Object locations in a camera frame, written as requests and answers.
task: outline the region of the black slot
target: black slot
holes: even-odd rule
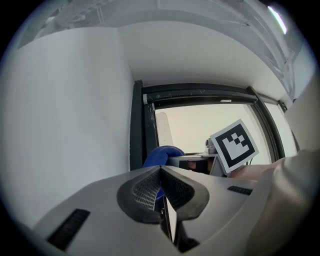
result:
[[[239,186],[230,186],[227,189],[230,190],[230,191],[233,191],[233,192],[237,192],[237,193],[240,193],[240,194],[247,195],[247,196],[249,196],[251,194],[251,192],[252,192],[252,189],[239,187]]]
[[[90,212],[84,209],[76,209],[47,239],[53,246],[64,251],[76,236],[81,226],[85,223]]]

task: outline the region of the ceiling light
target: ceiling light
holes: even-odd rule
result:
[[[279,13],[277,13],[272,7],[268,6],[268,9],[272,12],[273,16],[275,17],[275,19],[277,20],[277,22],[279,23],[280,27],[282,28],[282,31],[284,34],[287,33],[287,28],[283,22],[283,20],[281,19]]]

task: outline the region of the blue fabric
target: blue fabric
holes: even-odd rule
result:
[[[159,146],[149,153],[143,167],[165,166],[168,161],[168,157],[181,157],[184,155],[185,153],[175,146]],[[163,195],[164,192],[160,189],[156,195],[156,200],[160,199]]]

